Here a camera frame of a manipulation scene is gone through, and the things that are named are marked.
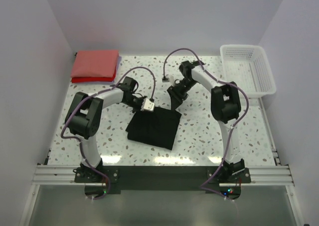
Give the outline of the black t shirt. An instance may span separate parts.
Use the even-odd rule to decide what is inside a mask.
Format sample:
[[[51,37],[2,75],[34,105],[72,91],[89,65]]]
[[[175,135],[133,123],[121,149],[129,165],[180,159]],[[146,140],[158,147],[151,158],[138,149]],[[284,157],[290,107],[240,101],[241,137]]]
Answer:
[[[136,112],[126,132],[132,141],[172,150],[181,113],[156,107],[154,111]]]

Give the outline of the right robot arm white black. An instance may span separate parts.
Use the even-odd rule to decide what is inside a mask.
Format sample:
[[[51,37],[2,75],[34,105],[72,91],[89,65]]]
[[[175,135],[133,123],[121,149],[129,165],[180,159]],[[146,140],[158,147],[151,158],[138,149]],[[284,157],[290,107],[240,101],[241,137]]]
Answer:
[[[186,100],[188,91],[196,84],[202,85],[211,93],[211,114],[221,130],[223,157],[210,179],[215,176],[227,179],[245,169],[244,160],[240,155],[237,125],[248,112],[249,100],[235,82],[217,80],[202,67],[201,61],[182,62],[179,71],[183,79],[173,83],[167,92],[172,110],[177,109]]]

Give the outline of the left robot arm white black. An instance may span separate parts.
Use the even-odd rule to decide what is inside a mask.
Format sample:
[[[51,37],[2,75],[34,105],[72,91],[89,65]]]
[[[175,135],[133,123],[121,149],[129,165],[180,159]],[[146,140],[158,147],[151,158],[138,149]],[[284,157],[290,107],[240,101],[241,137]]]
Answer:
[[[125,77],[123,82],[111,89],[91,95],[83,92],[75,94],[65,118],[61,137],[79,142],[82,166],[98,171],[103,165],[96,141],[103,109],[115,104],[125,104],[135,112],[143,109],[147,97],[136,96],[137,85],[137,81]]]

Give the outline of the red folded t shirt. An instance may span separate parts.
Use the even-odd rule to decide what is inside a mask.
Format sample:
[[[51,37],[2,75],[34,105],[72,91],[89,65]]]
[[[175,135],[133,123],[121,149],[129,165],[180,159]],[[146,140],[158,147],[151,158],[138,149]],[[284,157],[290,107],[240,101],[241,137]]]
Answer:
[[[73,77],[71,79],[72,83],[91,83],[91,82],[106,82],[111,83],[114,81],[116,77],[116,73],[114,73],[111,77]]]

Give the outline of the white plastic basket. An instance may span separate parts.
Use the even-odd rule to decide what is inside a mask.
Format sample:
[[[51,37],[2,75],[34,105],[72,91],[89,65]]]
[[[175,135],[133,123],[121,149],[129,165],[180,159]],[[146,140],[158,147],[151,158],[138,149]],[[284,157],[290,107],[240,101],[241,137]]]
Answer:
[[[257,45],[227,44],[220,47],[223,79],[235,82],[247,97],[276,93],[276,84],[265,50]]]

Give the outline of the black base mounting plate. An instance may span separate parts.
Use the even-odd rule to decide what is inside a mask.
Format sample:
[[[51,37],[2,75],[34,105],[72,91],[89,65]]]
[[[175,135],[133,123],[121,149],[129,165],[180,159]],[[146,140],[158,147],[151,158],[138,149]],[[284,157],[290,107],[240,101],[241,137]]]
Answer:
[[[87,166],[73,170],[75,183],[84,183],[86,196],[95,199],[107,194],[134,191],[199,191],[237,199],[241,185],[251,182],[244,162],[217,166]]]

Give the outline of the aluminium rail frame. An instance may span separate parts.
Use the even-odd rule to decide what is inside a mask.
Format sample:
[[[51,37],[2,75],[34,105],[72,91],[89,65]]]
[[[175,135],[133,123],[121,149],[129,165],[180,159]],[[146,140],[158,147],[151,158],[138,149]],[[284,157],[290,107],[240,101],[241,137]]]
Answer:
[[[248,167],[234,173],[227,179],[213,177],[217,166],[105,166],[103,174],[108,176],[112,185],[127,182],[129,185],[157,185],[164,183],[193,184],[194,186],[220,184],[221,186],[257,184],[289,186],[293,184],[288,166]],[[81,170],[75,166],[38,165],[32,180],[34,185],[88,185],[98,186],[105,183],[103,177],[91,169]]]

